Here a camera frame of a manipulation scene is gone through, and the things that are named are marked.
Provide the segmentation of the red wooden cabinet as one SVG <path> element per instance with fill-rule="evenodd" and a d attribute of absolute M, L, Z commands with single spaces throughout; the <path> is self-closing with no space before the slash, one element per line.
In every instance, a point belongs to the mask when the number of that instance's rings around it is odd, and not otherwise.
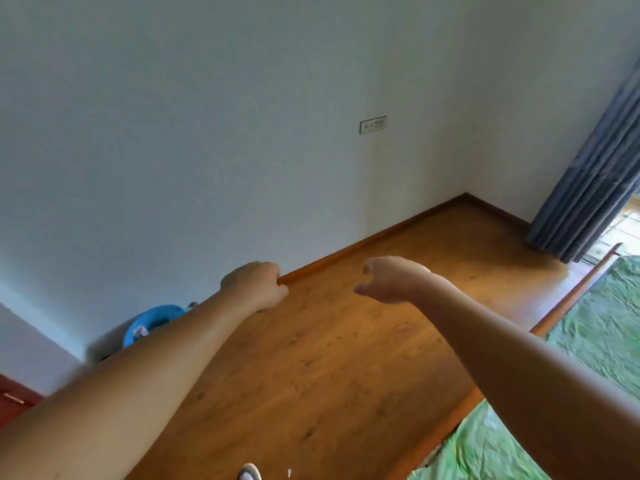
<path fill-rule="evenodd" d="M 0 373 L 0 430 L 43 399 L 39 393 Z"/>

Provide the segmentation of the blue plastic basin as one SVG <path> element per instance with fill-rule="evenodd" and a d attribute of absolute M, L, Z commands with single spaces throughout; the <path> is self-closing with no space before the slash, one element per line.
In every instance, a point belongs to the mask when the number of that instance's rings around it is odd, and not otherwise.
<path fill-rule="evenodd" d="M 178 305 L 155 306 L 138 315 L 124 333 L 122 347 L 133 345 L 140 339 L 147 337 L 154 330 L 180 318 L 187 310 Z"/>

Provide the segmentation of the person's left hand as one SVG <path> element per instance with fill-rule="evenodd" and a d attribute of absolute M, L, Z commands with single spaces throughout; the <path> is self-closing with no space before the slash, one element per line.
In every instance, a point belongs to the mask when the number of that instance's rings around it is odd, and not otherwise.
<path fill-rule="evenodd" d="M 286 285 L 276 285 L 270 263 L 254 261 L 240 266 L 220 282 L 220 293 L 245 303 L 252 312 L 263 312 L 280 304 L 289 294 Z"/>

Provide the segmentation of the wooden bed frame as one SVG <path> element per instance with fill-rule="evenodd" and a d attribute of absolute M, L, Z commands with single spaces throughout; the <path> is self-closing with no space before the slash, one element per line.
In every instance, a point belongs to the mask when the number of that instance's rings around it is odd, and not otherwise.
<path fill-rule="evenodd" d="M 531 333 L 544 337 L 556 323 L 587 293 L 594 283 L 622 256 L 623 243 L 619 242 L 588 272 L 583 279 L 540 320 Z M 420 468 L 427 460 L 435 456 L 440 445 L 456 430 L 459 423 L 484 399 L 481 391 L 474 387 L 435 427 L 414 447 L 396 462 L 385 475 L 384 480 L 406 480 L 412 471 Z"/>

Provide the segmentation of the green bed sheet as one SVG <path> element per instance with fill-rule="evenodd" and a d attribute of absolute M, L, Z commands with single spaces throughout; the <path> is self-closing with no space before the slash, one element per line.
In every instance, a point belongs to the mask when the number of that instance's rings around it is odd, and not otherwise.
<path fill-rule="evenodd" d="M 545 337 L 640 401 L 640 256 L 617 259 Z M 406 480 L 551 480 L 487 400 Z"/>

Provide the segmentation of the blue grey curtain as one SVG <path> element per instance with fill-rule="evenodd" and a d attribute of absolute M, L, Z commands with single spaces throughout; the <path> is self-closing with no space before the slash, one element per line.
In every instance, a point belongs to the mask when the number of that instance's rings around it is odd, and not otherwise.
<path fill-rule="evenodd" d="M 533 248 L 578 262 L 640 188 L 640 59 L 535 216 Z"/>

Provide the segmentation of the person's right forearm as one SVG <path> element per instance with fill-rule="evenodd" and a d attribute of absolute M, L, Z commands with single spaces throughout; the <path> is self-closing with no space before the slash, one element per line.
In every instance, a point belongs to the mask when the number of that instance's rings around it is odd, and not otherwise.
<path fill-rule="evenodd" d="M 640 480 L 640 402 L 433 273 L 412 304 L 553 480 Z"/>

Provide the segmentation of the person's left forearm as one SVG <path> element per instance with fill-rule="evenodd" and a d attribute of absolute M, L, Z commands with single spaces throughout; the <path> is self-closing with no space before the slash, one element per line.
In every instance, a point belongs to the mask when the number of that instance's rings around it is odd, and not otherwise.
<path fill-rule="evenodd" d="M 124 480 L 220 347 L 274 292 L 220 290 L 0 431 L 0 480 Z"/>

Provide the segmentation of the brown wooden baseboard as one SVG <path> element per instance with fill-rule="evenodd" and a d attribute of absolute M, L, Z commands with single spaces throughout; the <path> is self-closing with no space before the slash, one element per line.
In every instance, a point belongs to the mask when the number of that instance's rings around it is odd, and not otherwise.
<path fill-rule="evenodd" d="M 384 228 L 379 232 L 374 233 L 360 241 L 357 241 L 341 250 L 331 253 L 330 255 L 327 255 L 323 258 L 315 260 L 305 266 L 302 266 L 298 269 L 293 270 L 290 273 L 283 274 L 281 275 L 281 277 L 279 277 L 279 283 L 284 285 L 290 285 L 297 280 L 300 280 L 306 276 L 311 275 L 312 273 L 318 272 L 326 268 L 327 266 L 332 265 L 337 261 L 340 261 L 340 259 L 343 259 L 345 257 L 348 257 L 354 254 L 355 252 L 365 248 L 370 244 L 374 244 L 391 235 L 395 235 L 396 233 L 399 233 L 400 231 L 413 226 L 414 224 L 424 220 L 427 217 L 436 215 L 439 212 L 442 212 L 446 209 L 450 209 L 452 207 L 455 207 L 463 203 L 472 205 L 474 207 L 478 207 L 484 210 L 485 212 L 491 214 L 492 216 L 498 217 L 500 220 L 507 222 L 508 224 L 516 227 L 516 229 L 518 230 L 528 231 L 528 229 L 531 226 L 531 223 L 526 221 L 525 219 L 521 217 L 517 217 L 514 214 L 511 214 L 495 205 L 492 205 L 491 203 L 484 201 L 471 193 L 462 193 L 432 208 L 429 208 L 415 216 L 407 218 L 398 224 L 395 224 L 388 228 Z"/>

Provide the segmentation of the person's right hand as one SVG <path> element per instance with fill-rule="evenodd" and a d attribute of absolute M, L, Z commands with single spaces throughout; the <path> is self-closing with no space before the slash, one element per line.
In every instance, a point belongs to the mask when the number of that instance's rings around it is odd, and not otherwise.
<path fill-rule="evenodd" d="M 411 260 L 387 256 L 368 258 L 364 262 L 364 282 L 378 282 L 381 288 L 381 300 L 387 305 L 413 303 L 431 271 Z"/>

